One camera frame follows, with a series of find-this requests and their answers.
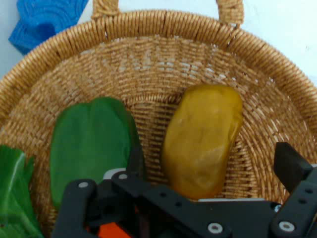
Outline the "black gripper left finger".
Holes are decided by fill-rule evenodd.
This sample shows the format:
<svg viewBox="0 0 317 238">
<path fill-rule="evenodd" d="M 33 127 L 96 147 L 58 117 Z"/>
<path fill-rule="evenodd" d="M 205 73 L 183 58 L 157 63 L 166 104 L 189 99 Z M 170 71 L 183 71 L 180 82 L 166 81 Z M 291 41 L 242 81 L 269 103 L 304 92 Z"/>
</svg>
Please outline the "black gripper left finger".
<svg viewBox="0 0 317 238">
<path fill-rule="evenodd" d="M 164 185 L 142 180 L 143 154 L 132 150 L 127 169 L 96 184 L 70 182 L 54 238 L 229 238 L 232 229 L 210 211 Z"/>
</svg>

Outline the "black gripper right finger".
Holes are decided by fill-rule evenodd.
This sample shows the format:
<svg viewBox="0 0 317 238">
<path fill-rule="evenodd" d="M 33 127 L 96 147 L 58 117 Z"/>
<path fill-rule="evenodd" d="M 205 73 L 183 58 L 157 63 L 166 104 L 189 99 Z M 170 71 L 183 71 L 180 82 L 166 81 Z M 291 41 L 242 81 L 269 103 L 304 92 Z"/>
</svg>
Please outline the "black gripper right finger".
<svg viewBox="0 0 317 238">
<path fill-rule="evenodd" d="M 273 170 L 290 193 L 270 223 L 275 238 L 317 236 L 317 169 L 289 143 L 275 146 Z"/>
</svg>

